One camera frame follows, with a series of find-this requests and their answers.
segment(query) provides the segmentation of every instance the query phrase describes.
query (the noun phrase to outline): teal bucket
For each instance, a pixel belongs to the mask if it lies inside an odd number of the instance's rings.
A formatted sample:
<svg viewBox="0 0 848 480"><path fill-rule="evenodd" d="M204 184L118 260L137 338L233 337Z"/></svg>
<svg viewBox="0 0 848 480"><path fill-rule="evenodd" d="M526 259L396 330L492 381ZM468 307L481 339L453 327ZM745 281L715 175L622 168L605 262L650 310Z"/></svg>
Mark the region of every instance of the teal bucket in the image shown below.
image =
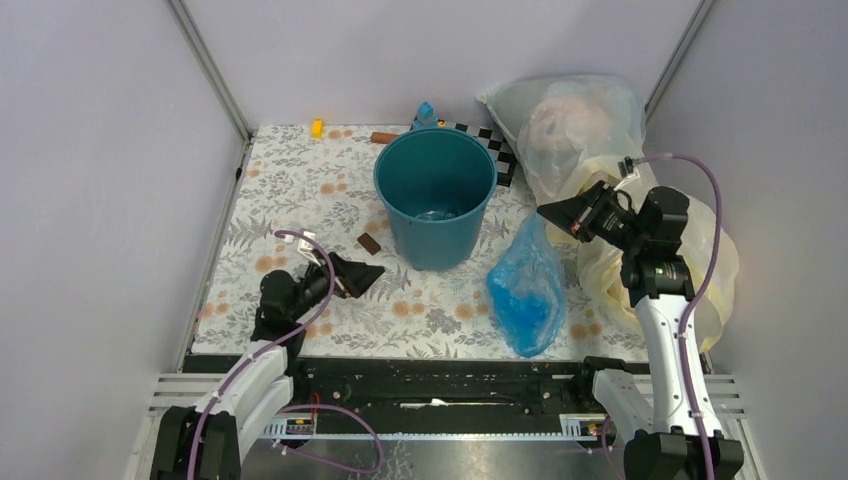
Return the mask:
<svg viewBox="0 0 848 480"><path fill-rule="evenodd" d="M398 253L416 270L445 270L471 256L496 181L489 151L452 128L405 133L374 166Z"/></svg>

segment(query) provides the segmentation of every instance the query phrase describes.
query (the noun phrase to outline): checkerboard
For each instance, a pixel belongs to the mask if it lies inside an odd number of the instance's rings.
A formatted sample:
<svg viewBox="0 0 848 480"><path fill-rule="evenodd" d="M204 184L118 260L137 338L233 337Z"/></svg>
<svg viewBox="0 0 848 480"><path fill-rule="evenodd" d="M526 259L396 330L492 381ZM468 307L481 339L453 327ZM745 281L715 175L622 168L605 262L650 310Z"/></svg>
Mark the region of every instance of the checkerboard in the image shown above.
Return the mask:
<svg viewBox="0 0 848 480"><path fill-rule="evenodd" d="M463 123L445 121L441 128L455 128L476 137L489 150L492 160L495 161L498 170L498 185L508 187L512 184L512 176L515 173L518 159L498 127L472 127Z"/></svg>

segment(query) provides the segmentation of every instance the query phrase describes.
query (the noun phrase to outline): brown rectangular object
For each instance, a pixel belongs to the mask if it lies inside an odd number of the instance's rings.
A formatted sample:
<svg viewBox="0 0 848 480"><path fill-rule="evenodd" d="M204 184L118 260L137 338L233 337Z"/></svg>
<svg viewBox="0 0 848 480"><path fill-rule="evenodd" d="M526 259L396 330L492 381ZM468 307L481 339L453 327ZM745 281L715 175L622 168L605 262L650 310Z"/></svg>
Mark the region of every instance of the brown rectangular object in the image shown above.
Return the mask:
<svg viewBox="0 0 848 480"><path fill-rule="evenodd" d="M365 250L368 250L368 253L370 253L371 255L374 255L380 251L380 244L377 243L376 240L374 240L374 237L368 235L368 233L363 233L359 236L359 238L356 239L356 241L359 242L360 245L365 247Z"/></svg>
<svg viewBox="0 0 848 480"><path fill-rule="evenodd" d="M371 134L371 143L389 143L398 136L395 133L374 132Z"/></svg>

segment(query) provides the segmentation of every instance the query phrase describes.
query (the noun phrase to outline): blue object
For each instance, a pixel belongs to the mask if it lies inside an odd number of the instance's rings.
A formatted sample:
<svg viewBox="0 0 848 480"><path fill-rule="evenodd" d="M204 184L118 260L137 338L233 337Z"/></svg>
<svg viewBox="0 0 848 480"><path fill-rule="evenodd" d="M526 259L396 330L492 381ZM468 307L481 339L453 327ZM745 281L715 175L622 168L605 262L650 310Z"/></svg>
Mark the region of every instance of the blue object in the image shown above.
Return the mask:
<svg viewBox="0 0 848 480"><path fill-rule="evenodd" d="M438 126L439 117L436 116L436 112L433 110L433 106L430 105L430 102L422 103L418 107L418 113L415 115L415 120L412 121L412 129L417 130L419 128Z"/></svg>
<svg viewBox="0 0 848 480"><path fill-rule="evenodd" d="M496 322L515 353L533 357L553 343L568 312L564 276L545 220L530 214L486 277Z"/></svg>
<svg viewBox="0 0 848 480"><path fill-rule="evenodd" d="M374 166L398 253L416 270L448 269L471 255L496 180L488 150L452 128L409 131Z"/></svg>

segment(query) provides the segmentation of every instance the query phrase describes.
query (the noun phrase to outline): floral tablecloth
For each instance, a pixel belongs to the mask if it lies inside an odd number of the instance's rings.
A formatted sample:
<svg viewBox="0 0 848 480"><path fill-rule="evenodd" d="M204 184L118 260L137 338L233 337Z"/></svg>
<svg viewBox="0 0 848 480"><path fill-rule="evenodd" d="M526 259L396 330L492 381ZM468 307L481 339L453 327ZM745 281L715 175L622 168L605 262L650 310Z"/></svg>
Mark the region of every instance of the floral tablecloth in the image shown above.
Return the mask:
<svg viewBox="0 0 848 480"><path fill-rule="evenodd" d="M241 354L253 329L259 282L273 269L295 277L306 261L276 229L306 229L343 258L383 265L386 273L359 299L334 299L307 330L303 355L519 358L494 324L485 277L533 210L518 169L511 187L498 186L486 209L471 258L446 272L413 270L395 251L386 212L374 190L374 162L383 145L371 132L408 127L327 127L313 139L304 126L260 128L238 193L225 244L200 310L193 353ZM368 232L382 245L369 255L356 238ZM603 318L575 275L576 247L559 245L565 265L568 316L554 343L536 358L586 355L647 361L631 325Z"/></svg>

